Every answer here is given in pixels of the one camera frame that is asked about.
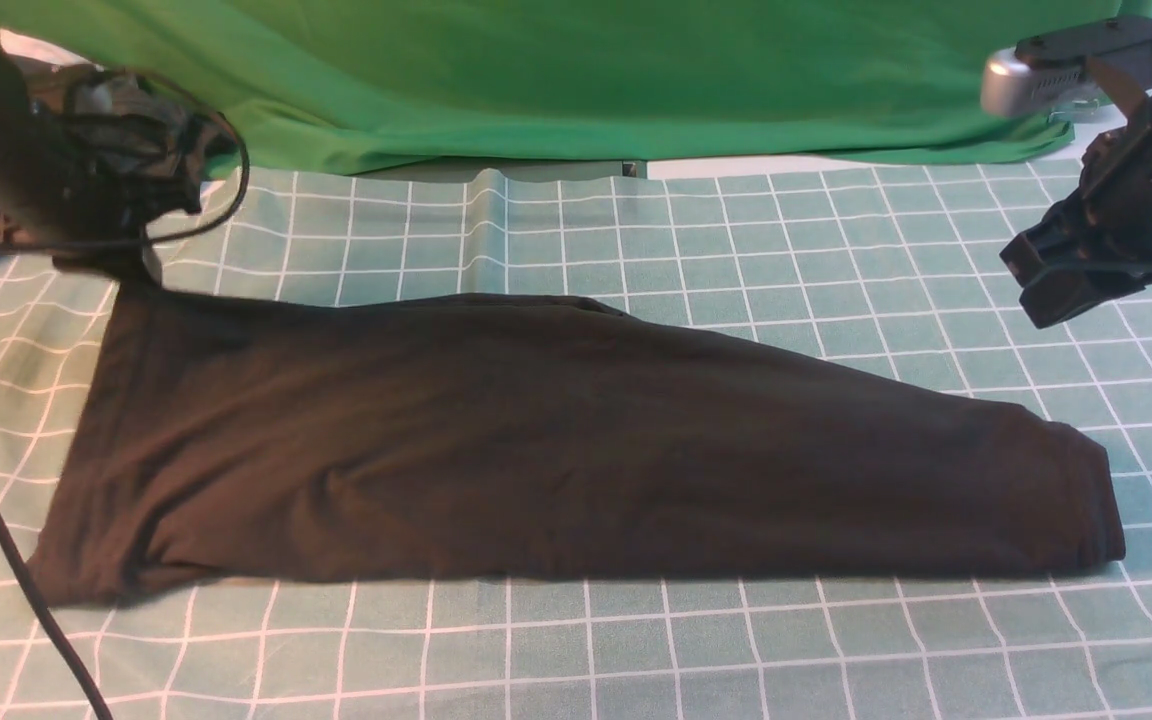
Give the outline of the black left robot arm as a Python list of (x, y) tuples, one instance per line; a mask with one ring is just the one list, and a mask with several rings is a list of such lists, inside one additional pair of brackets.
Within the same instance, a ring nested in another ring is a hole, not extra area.
[(147, 228), (200, 213), (211, 152), (233, 142), (132, 70), (46, 68), (0, 44), (0, 256), (159, 285)]

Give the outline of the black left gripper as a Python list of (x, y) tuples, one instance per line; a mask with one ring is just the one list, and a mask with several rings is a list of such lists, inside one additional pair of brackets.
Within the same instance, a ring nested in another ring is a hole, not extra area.
[(46, 167), (26, 169), (23, 161), (14, 161), (13, 167), (23, 170), (26, 195), (1, 206), (0, 249), (47, 253), (65, 272), (160, 281), (162, 266), (147, 227), (166, 214), (152, 217), (146, 200), (134, 199), (132, 182), (82, 149), (28, 88), (26, 101), (26, 158)]

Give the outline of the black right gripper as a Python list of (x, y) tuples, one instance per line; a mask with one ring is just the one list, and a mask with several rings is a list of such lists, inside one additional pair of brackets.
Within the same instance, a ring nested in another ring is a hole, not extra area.
[(1152, 286), (1152, 92), (1124, 118), (1089, 145), (1078, 187), (1000, 252), (1038, 329)]

